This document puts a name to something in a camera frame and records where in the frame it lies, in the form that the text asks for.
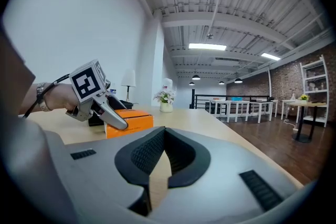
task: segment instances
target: white flowers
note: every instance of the white flowers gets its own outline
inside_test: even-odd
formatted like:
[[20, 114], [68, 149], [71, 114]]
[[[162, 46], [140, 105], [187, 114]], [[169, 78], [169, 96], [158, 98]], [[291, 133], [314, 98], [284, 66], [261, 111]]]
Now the white flowers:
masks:
[[153, 98], [157, 99], [159, 103], [172, 104], [174, 102], [175, 92], [173, 90], [163, 89], [159, 91]]

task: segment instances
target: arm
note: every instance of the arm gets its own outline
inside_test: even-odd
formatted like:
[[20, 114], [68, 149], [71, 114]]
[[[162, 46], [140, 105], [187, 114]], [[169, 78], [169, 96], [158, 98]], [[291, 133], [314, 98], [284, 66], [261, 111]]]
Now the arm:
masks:
[[[38, 84], [33, 84], [29, 88], [21, 105], [20, 114], [26, 113], [30, 106], [35, 102], [37, 85]], [[63, 108], [73, 110], [75, 106], [78, 105], [78, 99], [71, 84], [60, 83], [56, 85], [44, 95], [44, 100], [50, 110]], [[41, 111], [38, 104], [34, 107], [32, 112], [37, 111]]]

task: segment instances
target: potted plant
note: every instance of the potted plant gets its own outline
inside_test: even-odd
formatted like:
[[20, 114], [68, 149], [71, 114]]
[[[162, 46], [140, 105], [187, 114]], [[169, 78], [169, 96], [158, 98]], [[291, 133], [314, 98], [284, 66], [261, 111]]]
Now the potted plant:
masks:
[[174, 91], [163, 89], [154, 96], [153, 100], [155, 99], [160, 103], [160, 111], [166, 113], [173, 111], [173, 103], [175, 99]]
[[302, 103], [302, 104], [307, 104], [308, 102], [308, 96], [303, 94], [301, 95], [301, 97], [299, 98], [299, 100], [297, 101], [298, 103]]

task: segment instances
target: shelving unit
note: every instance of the shelving unit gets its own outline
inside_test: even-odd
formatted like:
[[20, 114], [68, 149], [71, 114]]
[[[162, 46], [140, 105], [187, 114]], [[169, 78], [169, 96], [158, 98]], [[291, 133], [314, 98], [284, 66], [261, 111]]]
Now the shelving unit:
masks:
[[[323, 66], [324, 74], [320, 74], [320, 75], [312, 76], [312, 77], [307, 77], [307, 71], [308, 70], [311, 70], [313, 68], [320, 67], [320, 66]], [[324, 61], [324, 57], [323, 57], [323, 55], [321, 55], [321, 57], [318, 61], [311, 62], [307, 65], [302, 65], [302, 63], [300, 63], [300, 67], [301, 67], [304, 94], [326, 93], [326, 95], [327, 95], [327, 105], [319, 106], [320, 108], [326, 108], [326, 116], [325, 117], [316, 117], [316, 121], [317, 122], [323, 122], [324, 127], [325, 127], [326, 124], [327, 124], [327, 120], [328, 120], [328, 110], [329, 110], [329, 82], [328, 82], [328, 72], [327, 72], [326, 63]], [[308, 83], [311, 83], [313, 81], [323, 80], [323, 79], [326, 80], [325, 89], [313, 89], [313, 90], [307, 89]], [[303, 119], [306, 120], [306, 121], [312, 121], [313, 117], [306, 115], [305, 117], [303, 117]]]

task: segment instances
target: wristwatch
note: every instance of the wristwatch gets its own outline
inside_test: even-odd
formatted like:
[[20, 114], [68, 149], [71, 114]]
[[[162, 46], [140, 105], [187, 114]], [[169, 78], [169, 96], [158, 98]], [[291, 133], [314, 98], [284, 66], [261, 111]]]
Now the wristwatch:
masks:
[[[39, 83], [37, 85], [37, 88], [36, 88], [37, 97], [39, 95], [41, 95], [41, 93], [44, 91], [44, 85], [45, 84], [46, 84], [46, 82], [42, 82], [42, 83]], [[38, 101], [38, 104], [39, 104], [40, 108], [42, 109], [42, 111], [44, 111], [44, 112], [51, 111], [51, 109], [49, 109], [49, 107], [47, 106], [46, 101], [44, 100], [44, 97]]]

